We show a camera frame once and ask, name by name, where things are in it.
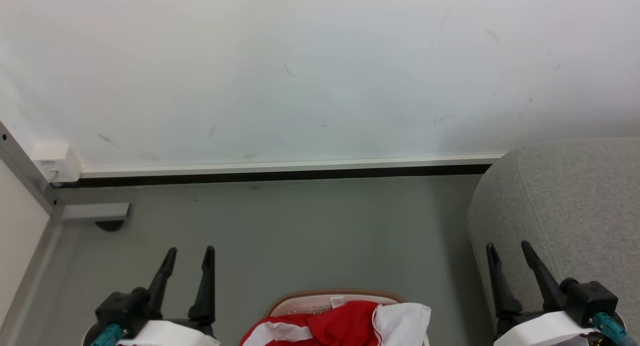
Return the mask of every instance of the white wall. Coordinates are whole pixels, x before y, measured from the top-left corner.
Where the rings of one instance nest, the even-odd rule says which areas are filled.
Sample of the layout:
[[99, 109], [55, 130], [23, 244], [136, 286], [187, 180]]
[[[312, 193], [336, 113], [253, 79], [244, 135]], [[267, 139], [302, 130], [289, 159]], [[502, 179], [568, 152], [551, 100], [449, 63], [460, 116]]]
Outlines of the white wall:
[[0, 160], [0, 326], [41, 239], [49, 215]]
[[0, 118], [88, 169], [640, 134], [640, 0], [0, 0]]

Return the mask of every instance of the red and white fabric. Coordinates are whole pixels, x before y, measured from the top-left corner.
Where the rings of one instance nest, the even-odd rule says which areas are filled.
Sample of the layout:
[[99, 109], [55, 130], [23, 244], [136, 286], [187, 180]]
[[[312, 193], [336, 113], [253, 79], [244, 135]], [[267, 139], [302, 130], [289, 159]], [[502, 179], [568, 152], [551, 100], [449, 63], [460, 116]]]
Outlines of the red and white fabric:
[[266, 317], [240, 346], [429, 346], [431, 309], [352, 301], [328, 312]]

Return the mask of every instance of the gray fabric sofa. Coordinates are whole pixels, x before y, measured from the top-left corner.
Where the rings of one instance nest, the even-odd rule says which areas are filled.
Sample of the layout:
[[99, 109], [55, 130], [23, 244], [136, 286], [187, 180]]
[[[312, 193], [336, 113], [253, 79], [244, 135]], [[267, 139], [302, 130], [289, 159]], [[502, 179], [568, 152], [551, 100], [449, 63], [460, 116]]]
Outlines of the gray fabric sofa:
[[482, 177], [469, 232], [489, 309], [485, 246], [493, 242], [525, 311], [542, 296], [522, 255], [528, 240], [560, 282], [597, 280], [640, 339], [640, 138], [579, 139], [510, 152]]

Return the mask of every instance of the wheel caster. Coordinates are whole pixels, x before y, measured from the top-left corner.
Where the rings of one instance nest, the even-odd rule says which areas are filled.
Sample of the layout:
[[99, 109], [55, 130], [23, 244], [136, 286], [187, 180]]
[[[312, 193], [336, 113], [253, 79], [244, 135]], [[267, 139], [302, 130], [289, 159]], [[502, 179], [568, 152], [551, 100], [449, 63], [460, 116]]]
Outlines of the wheel caster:
[[114, 232], [121, 229], [124, 220], [114, 220], [114, 221], [96, 221], [95, 224], [98, 225], [99, 228], [105, 230], [106, 232]]

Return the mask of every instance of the baseboard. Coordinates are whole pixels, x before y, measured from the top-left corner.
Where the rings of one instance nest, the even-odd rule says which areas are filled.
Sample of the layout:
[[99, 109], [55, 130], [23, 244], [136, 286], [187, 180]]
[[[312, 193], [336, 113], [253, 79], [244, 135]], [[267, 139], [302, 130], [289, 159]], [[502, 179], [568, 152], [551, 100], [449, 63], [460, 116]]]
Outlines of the baseboard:
[[82, 178], [157, 177], [164, 175], [205, 175], [233, 173], [275, 173], [279, 171], [313, 171], [370, 168], [411, 168], [493, 164], [503, 154], [450, 155], [434, 157], [396, 157], [388, 159], [354, 159], [298, 162], [254, 162], [247, 164], [210, 164], [190, 166], [141, 166], [121, 168], [84, 168]]
[[502, 154], [488, 154], [148, 168], [87, 168], [77, 182], [57, 183], [54, 184], [54, 187], [60, 189], [206, 182], [481, 174], [501, 156]]

